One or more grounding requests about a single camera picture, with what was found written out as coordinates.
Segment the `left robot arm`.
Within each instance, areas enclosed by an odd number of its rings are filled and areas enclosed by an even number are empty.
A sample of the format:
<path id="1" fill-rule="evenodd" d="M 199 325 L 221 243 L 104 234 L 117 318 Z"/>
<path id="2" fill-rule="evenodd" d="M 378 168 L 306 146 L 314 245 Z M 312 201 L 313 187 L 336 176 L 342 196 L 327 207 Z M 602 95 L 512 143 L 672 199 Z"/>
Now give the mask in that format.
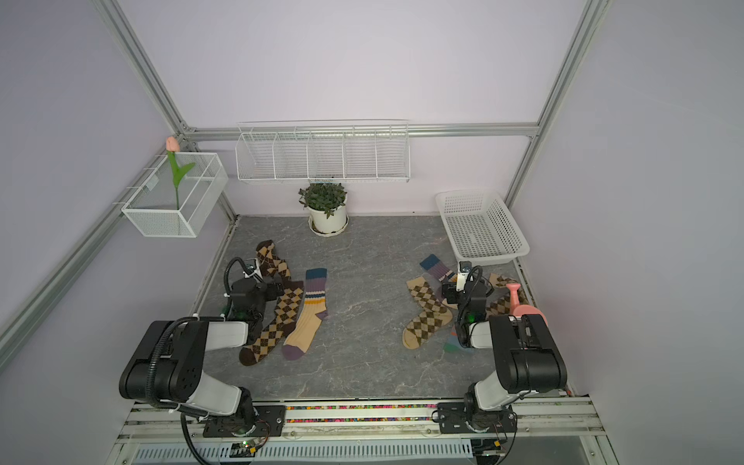
<path id="1" fill-rule="evenodd" d="M 238 318 L 193 315 L 155 321 L 147 329 L 119 380 L 125 399 L 182 414 L 205 425 L 205 438 L 262 438 L 281 435 L 286 408 L 257 407 L 245 387 L 223 383 L 203 371 L 205 354 L 240 348 L 261 333 L 265 307 L 289 288 L 284 278 L 248 265 L 240 258 L 244 277 L 234 283 L 224 275 L 228 304 L 238 307 Z"/>

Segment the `white plastic perforated basket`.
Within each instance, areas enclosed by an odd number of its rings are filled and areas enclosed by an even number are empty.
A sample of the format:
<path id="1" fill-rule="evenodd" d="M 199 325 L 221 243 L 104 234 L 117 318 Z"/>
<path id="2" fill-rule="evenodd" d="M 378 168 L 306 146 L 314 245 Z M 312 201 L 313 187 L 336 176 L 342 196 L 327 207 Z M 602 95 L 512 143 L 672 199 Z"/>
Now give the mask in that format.
<path id="1" fill-rule="evenodd" d="M 530 246 L 501 197 L 486 190 L 437 194 L 436 205 L 459 262 L 503 265 L 526 256 Z"/>

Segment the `striped beige purple sock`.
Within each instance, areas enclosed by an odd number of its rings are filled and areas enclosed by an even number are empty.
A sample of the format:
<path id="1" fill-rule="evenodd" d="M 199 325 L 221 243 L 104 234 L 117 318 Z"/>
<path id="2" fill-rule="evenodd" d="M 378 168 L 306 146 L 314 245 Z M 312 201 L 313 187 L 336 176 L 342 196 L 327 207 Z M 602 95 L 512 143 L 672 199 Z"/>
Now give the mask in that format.
<path id="1" fill-rule="evenodd" d="M 431 254 L 420 262 L 420 266 L 439 283 L 456 281 L 456 273 L 447 267 L 436 255 Z"/>
<path id="2" fill-rule="evenodd" d="M 286 360 L 298 360 L 309 350 L 327 312 L 327 269 L 309 269 L 305 273 L 305 296 L 296 328 L 287 337 L 282 354 Z"/>

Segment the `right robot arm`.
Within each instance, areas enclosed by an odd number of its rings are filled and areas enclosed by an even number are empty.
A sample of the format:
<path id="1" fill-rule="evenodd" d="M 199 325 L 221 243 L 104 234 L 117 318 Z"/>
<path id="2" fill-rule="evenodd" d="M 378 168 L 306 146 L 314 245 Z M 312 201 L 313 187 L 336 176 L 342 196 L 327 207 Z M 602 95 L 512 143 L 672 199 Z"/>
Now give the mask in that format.
<path id="1" fill-rule="evenodd" d="M 443 434 L 517 432 L 513 403 L 536 393 L 564 389 L 568 372 L 541 312 L 519 305 L 506 315 L 488 315 L 494 290 L 482 267 L 458 264 L 455 283 L 443 295 L 457 305 L 455 334 L 464 349 L 488 350 L 494 371 L 469 387 L 461 402 L 440 403 L 432 414 Z"/>

